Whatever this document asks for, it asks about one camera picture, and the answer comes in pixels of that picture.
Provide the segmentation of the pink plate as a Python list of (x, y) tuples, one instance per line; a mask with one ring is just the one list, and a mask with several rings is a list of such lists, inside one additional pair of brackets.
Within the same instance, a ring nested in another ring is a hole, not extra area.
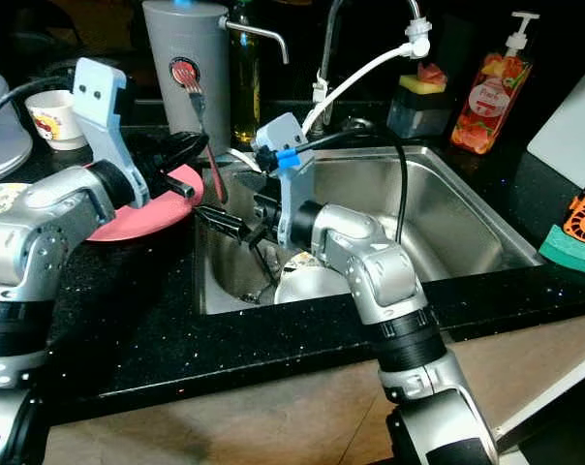
[(200, 173), (191, 167), (178, 167), (172, 170), (174, 180), (186, 183), (194, 189), (191, 198), (182, 198), (172, 190), (157, 196), (142, 208), (134, 209), (124, 205), (116, 211), (116, 217), (88, 236), (89, 242), (119, 242), (119, 240), (138, 238), (167, 229), (173, 223), (185, 220), (195, 205), (203, 199), (204, 183)]

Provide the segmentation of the fork with red handle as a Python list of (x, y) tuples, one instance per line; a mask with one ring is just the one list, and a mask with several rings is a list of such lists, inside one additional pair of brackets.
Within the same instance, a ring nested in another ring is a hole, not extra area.
[[(209, 139), (209, 135), (205, 132), (205, 97), (203, 89), (200, 87), (200, 82), (197, 80), (197, 76), (194, 72), (194, 68), (190, 65), (182, 65), (177, 70), (177, 75), (182, 80), (183, 88), (186, 89), (188, 98), (195, 108), (195, 115), (200, 123), (203, 135)], [(219, 168), (216, 161), (216, 156), (213, 154), (211, 145), (207, 145), (204, 149), (205, 155), (207, 155), (208, 164), (211, 167), (211, 177), (213, 180), (214, 190), (216, 190), (216, 196), (220, 203), (227, 202), (227, 191), (225, 189), (225, 183), (223, 183), (221, 176), (219, 176)]]

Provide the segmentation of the white printed cup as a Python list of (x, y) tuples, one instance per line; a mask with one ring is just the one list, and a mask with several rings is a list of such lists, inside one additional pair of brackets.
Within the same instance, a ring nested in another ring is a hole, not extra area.
[(54, 150), (76, 150), (87, 146), (87, 139), (73, 112), (71, 90), (44, 90), (25, 99), (36, 132)]

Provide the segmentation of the dark sponge holder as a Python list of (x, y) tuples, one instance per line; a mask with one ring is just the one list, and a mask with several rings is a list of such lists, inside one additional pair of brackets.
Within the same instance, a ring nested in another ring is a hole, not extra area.
[(386, 127), (400, 139), (441, 136), (450, 121), (452, 105), (445, 92), (417, 94), (397, 87)]

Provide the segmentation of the orange floral soap dispenser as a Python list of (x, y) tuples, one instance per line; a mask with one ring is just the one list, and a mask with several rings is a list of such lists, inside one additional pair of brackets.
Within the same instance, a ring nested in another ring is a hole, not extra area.
[(470, 85), (469, 93), (450, 134), (452, 145), (482, 155), (492, 149), (512, 110), (515, 98), (521, 93), (533, 61), (526, 57), (527, 28), (540, 14), (513, 12), (521, 25), (506, 38), (504, 48), (486, 54)]

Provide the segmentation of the white bowl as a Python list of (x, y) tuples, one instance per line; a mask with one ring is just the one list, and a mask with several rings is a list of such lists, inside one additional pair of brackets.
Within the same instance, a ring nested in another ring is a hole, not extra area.
[(275, 304), (351, 292), (349, 280), (326, 266), (284, 267), (274, 293)]

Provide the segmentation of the small chrome tap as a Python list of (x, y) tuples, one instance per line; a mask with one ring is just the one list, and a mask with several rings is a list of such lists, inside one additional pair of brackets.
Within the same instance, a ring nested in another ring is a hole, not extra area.
[(278, 34), (278, 32), (267, 30), (267, 28), (242, 25), (242, 23), (231, 21), (226, 17), (219, 18), (219, 27), (229, 28), (230, 30), (233, 31), (242, 32), (242, 34), (252, 34), (261, 37), (267, 37), (267, 39), (273, 40), (274, 43), (278, 45), (278, 48), (280, 50), (281, 62), (283, 62), (284, 65), (289, 65), (290, 57), (287, 41), (285, 41), (284, 37)]

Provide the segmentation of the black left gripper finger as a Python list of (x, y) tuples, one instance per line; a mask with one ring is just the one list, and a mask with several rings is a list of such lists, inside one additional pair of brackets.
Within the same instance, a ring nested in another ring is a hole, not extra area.
[(207, 134), (182, 130), (171, 136), (171, 159), (176, 164), (194, 164), (208, 147)]

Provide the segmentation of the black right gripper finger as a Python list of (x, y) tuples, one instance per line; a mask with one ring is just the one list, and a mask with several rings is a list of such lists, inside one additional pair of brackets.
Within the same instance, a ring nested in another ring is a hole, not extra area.
[(252, 208), (256, 196), (264, 191), (266, 176), (228, 176), (227, 208)]
[(250, 233), (243, 218), (228, 213), (218, 205), (197, 205), (194, 213), (209, 229), (226, 236), (247, 236)]

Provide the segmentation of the yellow sponge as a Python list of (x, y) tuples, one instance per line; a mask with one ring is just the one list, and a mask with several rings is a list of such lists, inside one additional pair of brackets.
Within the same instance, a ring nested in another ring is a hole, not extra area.
[(430, 81), (421, 80), (416, 75), (403, 75), (398, 81), (400, 87), (414, 93), (417, 96), (430, 96), (430, 94), (443, 93), (446, 88), (446, 80), (443, 77), (431, 79)]

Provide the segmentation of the beige kitchen base cabinet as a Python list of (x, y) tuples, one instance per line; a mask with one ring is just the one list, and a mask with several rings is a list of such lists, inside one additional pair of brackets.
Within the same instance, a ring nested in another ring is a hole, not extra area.
[[(488, 424), (585, 360), (585, 316), (452, 346)], [(390, 457), (372, 360), (50, 430), (45, 465), (368, 465)]]

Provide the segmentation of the white cutting board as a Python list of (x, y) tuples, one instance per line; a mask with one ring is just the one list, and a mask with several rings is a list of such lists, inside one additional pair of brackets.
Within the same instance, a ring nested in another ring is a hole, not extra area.
[(567, 98), (529, 141), (527, 151), (574, 185), (585, 187), (585, 96)]

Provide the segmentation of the glass oil bottle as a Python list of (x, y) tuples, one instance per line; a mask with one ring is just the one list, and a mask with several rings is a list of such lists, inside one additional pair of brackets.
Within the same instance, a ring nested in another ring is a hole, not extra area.
[(239, 149), (248, 149), (258, 128), (259, 52), (256, 35), (230, 30), (231, 129)]

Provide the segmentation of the grey pitcher with red logo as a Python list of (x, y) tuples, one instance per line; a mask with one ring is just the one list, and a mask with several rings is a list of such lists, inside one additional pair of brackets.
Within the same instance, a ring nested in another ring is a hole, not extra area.
[[(231, 145), (228, 32), (222, 25), (227, 6), (207, 0), (145, 0), (142, 8), (169, 129), (208, 134), (213, 154), (222, 158)], [(173, 79), (174, 65), (195, 67), (205, 100), (203, 121), (185, 88)]]

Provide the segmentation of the pink scourer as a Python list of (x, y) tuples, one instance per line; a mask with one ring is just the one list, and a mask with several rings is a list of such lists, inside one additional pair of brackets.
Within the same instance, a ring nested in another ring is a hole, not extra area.
[(446, 75), (434, 63), (417, 63), (416, 80), (422, 84), (444, 87)]

